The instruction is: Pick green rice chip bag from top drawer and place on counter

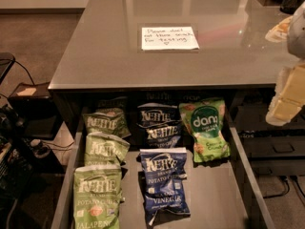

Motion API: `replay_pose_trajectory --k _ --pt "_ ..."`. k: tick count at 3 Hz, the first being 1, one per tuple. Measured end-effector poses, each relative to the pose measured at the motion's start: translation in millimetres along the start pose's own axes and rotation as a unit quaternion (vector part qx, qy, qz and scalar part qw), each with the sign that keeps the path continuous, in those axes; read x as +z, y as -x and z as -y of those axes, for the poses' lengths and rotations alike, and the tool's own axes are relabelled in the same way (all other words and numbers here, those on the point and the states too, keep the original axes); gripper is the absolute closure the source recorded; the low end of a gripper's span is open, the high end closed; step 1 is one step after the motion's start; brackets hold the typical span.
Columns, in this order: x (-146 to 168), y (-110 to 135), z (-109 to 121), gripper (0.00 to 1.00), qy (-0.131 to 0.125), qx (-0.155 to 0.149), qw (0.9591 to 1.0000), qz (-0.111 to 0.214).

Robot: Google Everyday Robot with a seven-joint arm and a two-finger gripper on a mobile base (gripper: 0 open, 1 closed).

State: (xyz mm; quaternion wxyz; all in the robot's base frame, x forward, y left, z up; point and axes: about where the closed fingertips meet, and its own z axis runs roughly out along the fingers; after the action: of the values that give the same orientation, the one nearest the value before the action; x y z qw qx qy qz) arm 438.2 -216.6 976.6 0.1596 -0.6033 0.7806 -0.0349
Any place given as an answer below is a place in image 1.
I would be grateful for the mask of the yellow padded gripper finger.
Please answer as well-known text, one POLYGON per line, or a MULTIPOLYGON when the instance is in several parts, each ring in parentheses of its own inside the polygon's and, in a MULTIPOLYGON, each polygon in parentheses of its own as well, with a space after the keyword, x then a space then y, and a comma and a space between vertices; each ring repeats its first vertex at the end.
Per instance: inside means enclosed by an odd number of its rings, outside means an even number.
POLYGON ((283 68, 278 75, 266 122, 274 126, 283 126, 305 106, 305 64, 292 68, 283 68))

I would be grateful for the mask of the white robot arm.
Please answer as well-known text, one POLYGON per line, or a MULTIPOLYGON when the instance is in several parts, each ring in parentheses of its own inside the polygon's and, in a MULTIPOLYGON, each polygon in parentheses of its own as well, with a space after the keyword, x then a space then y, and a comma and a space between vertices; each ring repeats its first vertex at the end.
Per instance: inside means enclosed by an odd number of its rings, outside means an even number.
POLYGON ((265 36, 271 42, 286 42, 288 53, 299 62, 292 68, 284 67, 276 80, 266 122, 274 126, 289 123, 305 106, 305 2, 295 13, 282 20, 265 36))

